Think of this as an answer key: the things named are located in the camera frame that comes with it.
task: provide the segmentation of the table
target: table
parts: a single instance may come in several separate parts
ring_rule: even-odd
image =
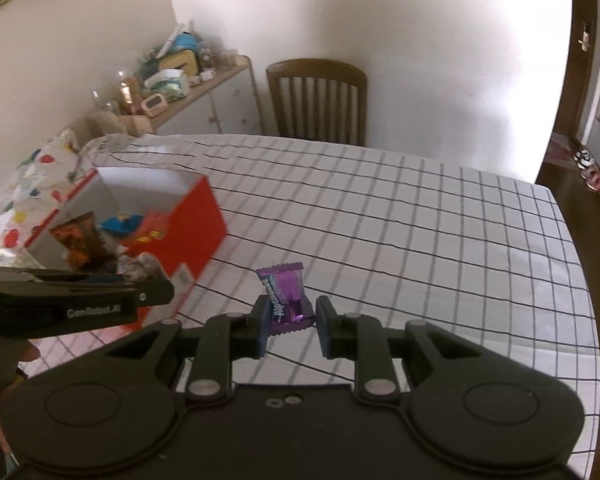
[[[588,476],[600,414],[597,330],[576,249],[549,190],[469,168],[357,146],[260,136],[145,136],[93,141],[96,166],[152,166],[208,176],[229,235],[178,318],[199,326],[248,312],[253,272],[304,264],[307,296],[401,328],[426,319],[556,376],[587,414],[570,465]],[[93,333],[40,342],[39,373],[114,340]],[[271,338],[234,367],[250,383],[351,382],[320,354],[315,330]],[[401,367],[397,367],[407,389]]]

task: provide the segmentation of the wooden chair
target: wooden chair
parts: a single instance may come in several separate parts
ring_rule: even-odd
[[[267,68],[281,137],[365,146],[366,75],[342,61],[290,59]]]

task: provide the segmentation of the white tablecloth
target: white tablecloth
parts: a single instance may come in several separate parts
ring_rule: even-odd
[[[178,315],[185,327],[248,312],[263,293],[254,269],[300,261],[312,301],[327,294],[340,313],[394,328],[426,319],[563,380],[587,414],[570,465],[589,475],[600,412],[597,331],[578,255],[546,188],[417,156],[278,137],[145,136],[114,153],[97,140],[88,156],[97,166],[208,176],[229,235]],[[97,348],[111,334],[44,340],[43,361],[26,371]],[[237,362],[234,379],[353,378],[351,362],[321,356],[315,330],[271,338],[268,350],[259,362]]]

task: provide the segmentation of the open cardboard box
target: open cardboard box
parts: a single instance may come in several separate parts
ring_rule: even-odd
[[[121,212],[153,211],[168,216],[167,233],[143,244],[141,252],[160,261],[173,282],[175,296],[168,305],[140,308],[138,322],[129,326],[132,330],[175,316],[226,235],[206,176],[154,168],[98,168],[69,194],[62,208],[46,218],[25,247],[45,268],[69,269],[67,250],[49,229],[91,211],[97,224]]]

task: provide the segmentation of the purple candy wrapper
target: purple candy wrapper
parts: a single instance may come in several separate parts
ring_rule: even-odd
[[[304,296],[303,269],[294,263],[256,270],[272,303],[272,335],[303,330],[315,322],[314,309]]]

